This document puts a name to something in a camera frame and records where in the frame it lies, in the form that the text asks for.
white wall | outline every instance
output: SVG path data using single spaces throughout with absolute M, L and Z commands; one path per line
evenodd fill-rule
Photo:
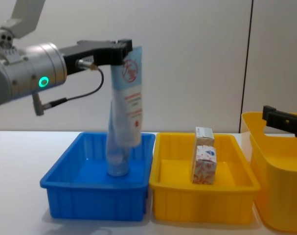
M 0 1 L 0 23 L 15 0 Z M 251 0 L 47 0 L 37 30 L 16 45 L 133 39 L 143 46 L 146 131 L 238 130 Z M 109 68 L 95 95 L 35 117 L 30 97 L 0 106 L 0 130 L 106 130 Z M 72 75 L 43 102 L 90 91 L 96 72 Z
M 255 0 L 243 111 L 297 112 L 297 0 Z

black cable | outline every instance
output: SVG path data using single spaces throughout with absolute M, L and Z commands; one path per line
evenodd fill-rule
M 49 102 L 47 104 L 44 104 L 43 105 L 43 108 L 45 110 L 46 109 L 50 109 L 50 108 L 56 107 L 57 105 L 66 103 L 67 101 L 74 100 L 74 99 L 79 99 L 79 98 L 83 98 L 83 97 L 87 97 L 87 96 L 89 96 L 91 94 L 94 94 L 94 93 L 98 92 L 100 90 L 100 88 L 103 86 L 104 80 L 105 80 L 103 71 L 101 69 L 98 69 L 98 71 L 101 74 L 101 82 L 100 82 L 99 86 L 94 91 L 91 91 L 91 92 L 86 93 L 86 94 L 74 96 L 74 97 L 71 97 L 71 98 L 65 98 L 64 97 L 64 98 L 61 98 L 61 99 L 58 99 L 58 100 L 54 100 L 54 101 L 51 101 L 51 102 Z

green led light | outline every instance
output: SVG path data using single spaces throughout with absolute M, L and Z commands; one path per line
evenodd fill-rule
M 39 80 L 39 86 L 40 87 L 45 87 L 47 86 L 49 83 L 49 78 L 48 77 L 41 77 L 41 79 Z

yellow basket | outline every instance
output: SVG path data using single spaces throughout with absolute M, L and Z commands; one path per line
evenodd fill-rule
M 194 134 L 157 135 L 149 180 L 156 219 L 250 223 L 259 183 L 234 136 L 214 137 L 217 151 L 215 183 L 196 185 L 190 180 Z
M 297 232 L 297 138 L 266 136 L 262 113 L 242 118 L 251 133 L 251 167 L 261 184 L 255 199 L 260 217 L 269 227 Z

red logo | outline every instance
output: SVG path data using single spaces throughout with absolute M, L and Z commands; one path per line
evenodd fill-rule
M 137 78 L 138 66 L 134 60 L 126 60 L 123 65 L 122 76 L 123 79 L 128 82 L 134 82 Z

